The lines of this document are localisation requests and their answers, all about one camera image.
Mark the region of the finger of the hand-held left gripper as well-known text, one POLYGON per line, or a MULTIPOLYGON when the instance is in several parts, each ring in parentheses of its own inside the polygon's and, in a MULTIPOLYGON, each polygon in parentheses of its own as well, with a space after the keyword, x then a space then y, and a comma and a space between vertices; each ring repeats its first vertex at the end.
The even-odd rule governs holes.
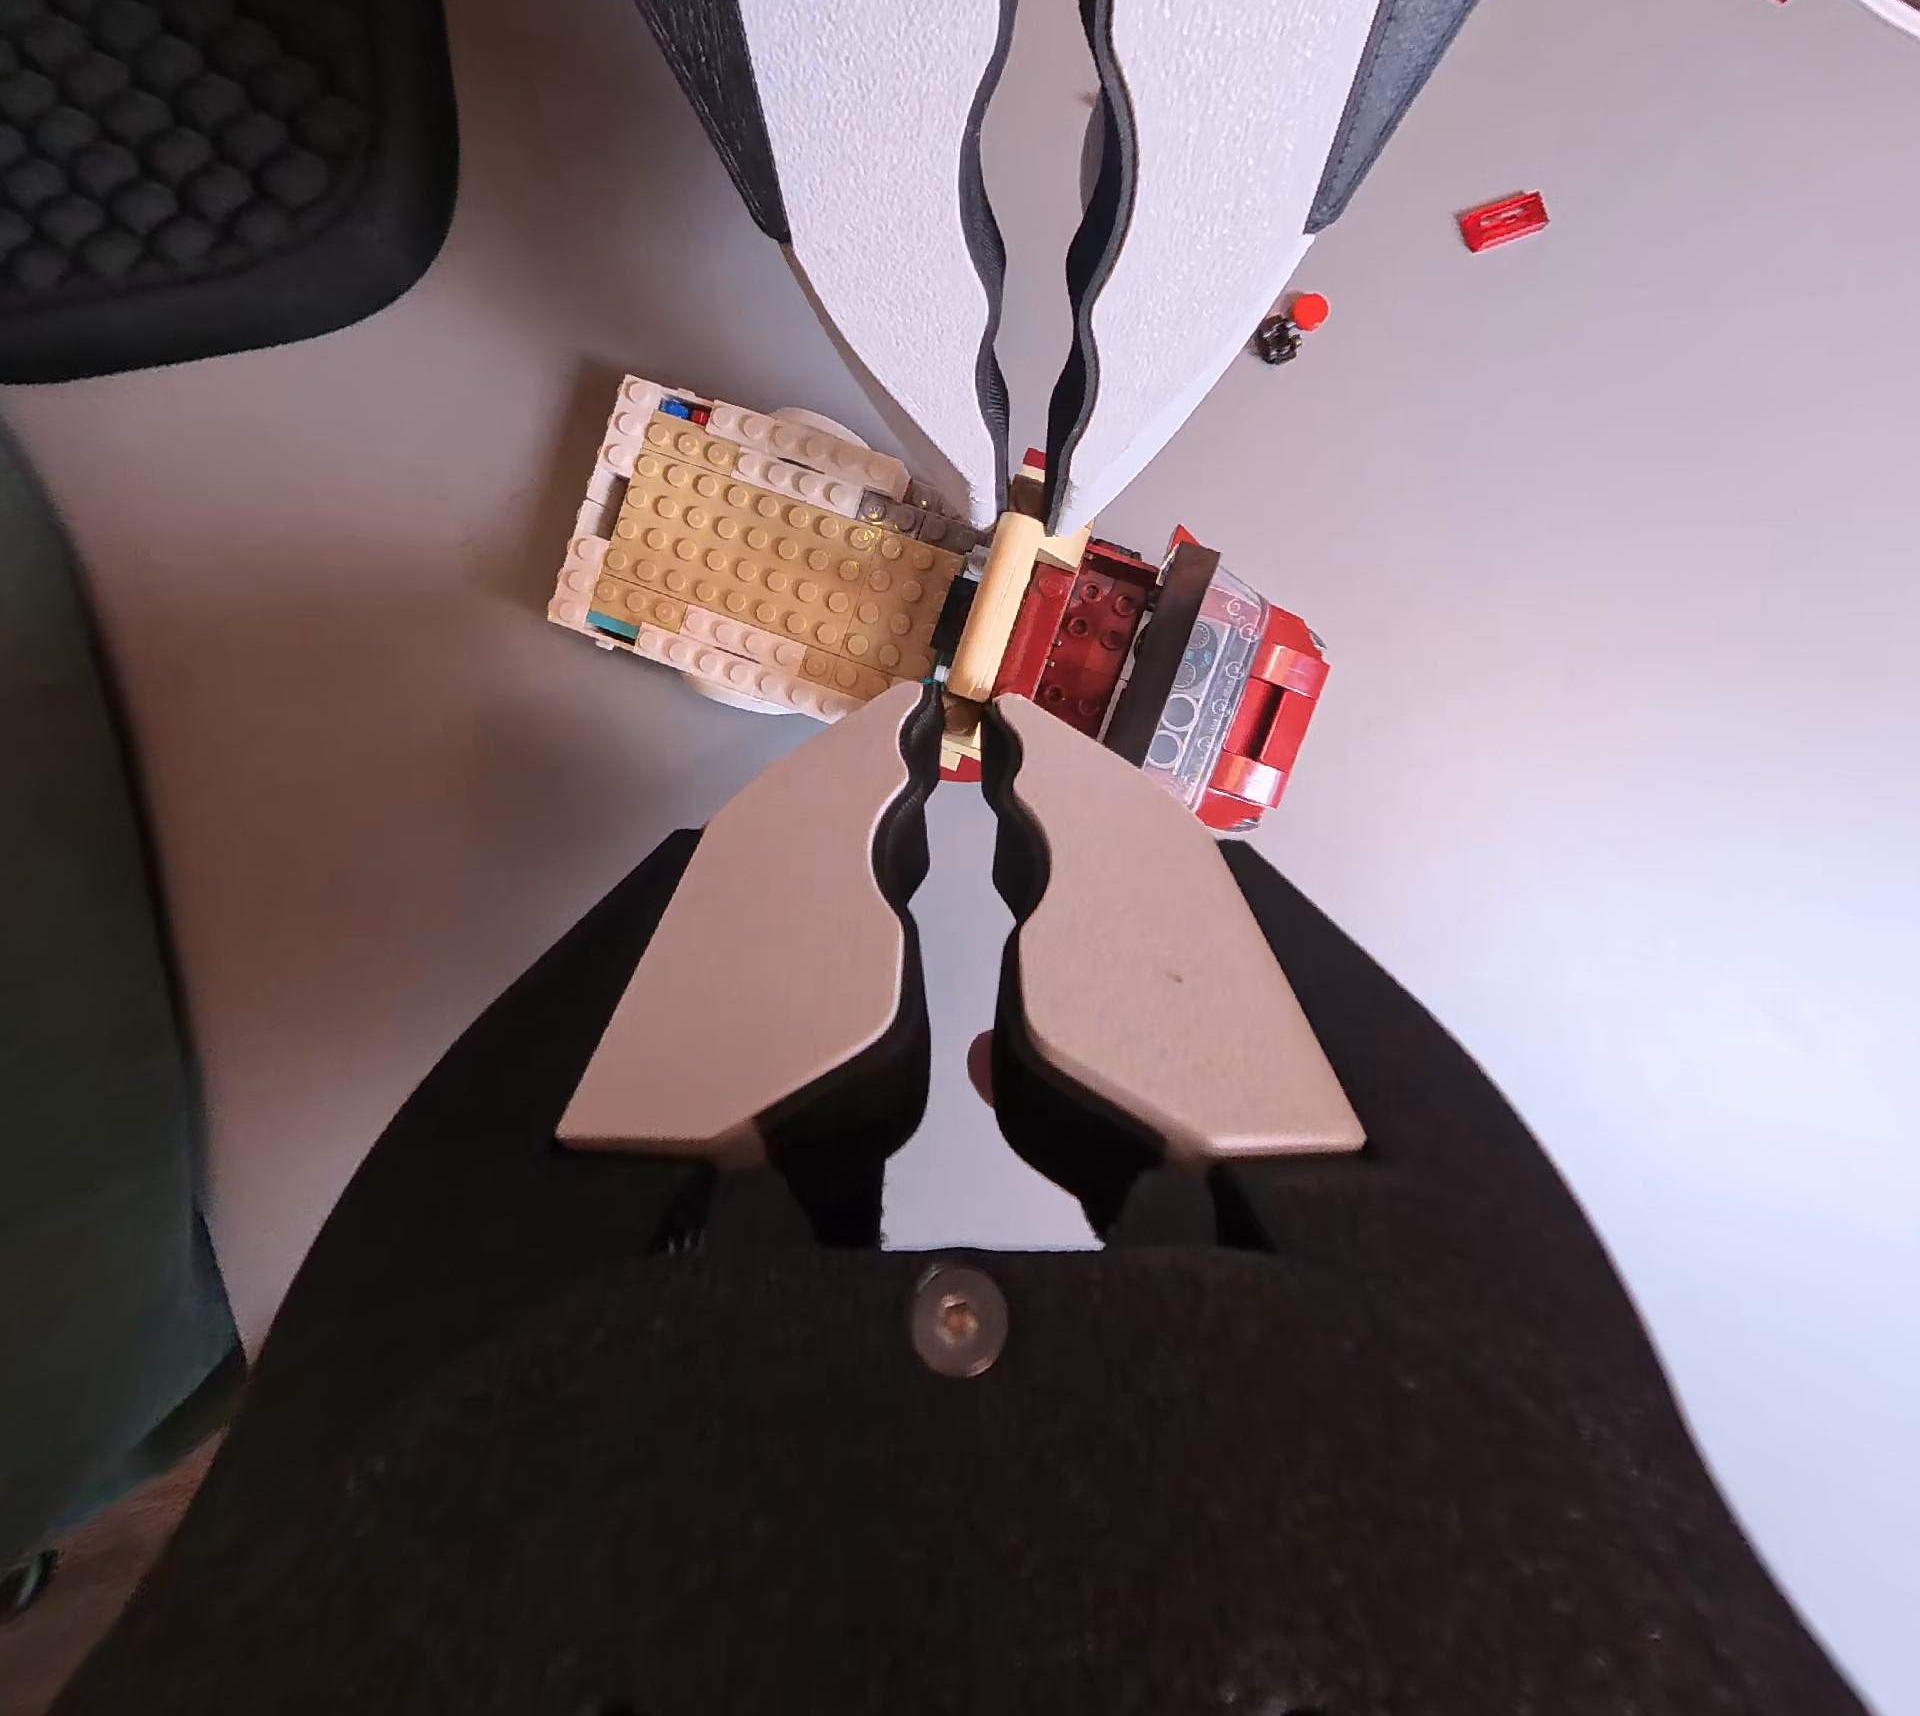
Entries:
POLYGON ((1308 249, 1378 0, 1083 0, 1103 124, 1070 253, 1048 528, 1159 455, 1308 249))
POLYGON ((791 260, 974 517, 1010 475, 979 124, 1014 4, 738 0, 791 260))

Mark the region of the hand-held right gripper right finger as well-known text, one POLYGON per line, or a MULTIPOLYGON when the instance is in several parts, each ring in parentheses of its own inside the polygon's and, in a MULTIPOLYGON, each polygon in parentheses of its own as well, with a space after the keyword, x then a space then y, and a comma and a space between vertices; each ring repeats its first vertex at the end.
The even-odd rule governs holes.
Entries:
POLYGON ((1027 699, 990 705, 982 744, 1040 1074, 1179 1159, 1356 1154, 1356 1112, 1211 832, 1027 699))

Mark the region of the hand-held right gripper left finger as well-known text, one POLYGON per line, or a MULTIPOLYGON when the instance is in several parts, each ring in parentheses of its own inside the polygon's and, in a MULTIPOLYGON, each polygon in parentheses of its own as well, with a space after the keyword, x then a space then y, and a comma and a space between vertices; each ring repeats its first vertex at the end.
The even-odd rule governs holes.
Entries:
POLYGON ((892 687, 740 789, 701 832, 557 1138, 578 1150, 755 1162, 756 1119, 881 1039, 903 925, 874 832, 909 781, 892 687))

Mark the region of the grey desk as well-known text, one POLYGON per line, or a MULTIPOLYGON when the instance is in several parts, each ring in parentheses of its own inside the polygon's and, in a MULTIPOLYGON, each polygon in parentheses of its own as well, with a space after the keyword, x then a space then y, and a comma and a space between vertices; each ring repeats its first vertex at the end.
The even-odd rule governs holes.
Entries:
MULTIPOLYGON (((546 625, 619 371, 892 437, 629 0, 444 0, 391 311, 5 424, 88 567, 248 1345, 446 1042, 806 722, 546 625)), ((1501 1080, 1715 1470, 1918 1710, 1918 44, 1853 0, 1480 0, 1099 522, 1330 691, 1260 850, 1501 1080), (1480 256, 1455 215, 1538 191, 1480 256)))

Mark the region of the red tan brick toy truck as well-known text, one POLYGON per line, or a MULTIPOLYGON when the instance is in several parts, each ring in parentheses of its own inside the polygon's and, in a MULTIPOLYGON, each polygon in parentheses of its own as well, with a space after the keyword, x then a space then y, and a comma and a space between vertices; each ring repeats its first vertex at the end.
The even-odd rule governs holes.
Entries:
POLYGON ((1323 642, 1187 528, 1161 560, 1048 534, 1041 490, 1029 449, 974 528, 827 417, 625 377, 546 617, 744 711, 838 722, 934 687, 958 784, 988 705, 1027 699, 1207 828, 1257 828, 1323 699, 1323 642))

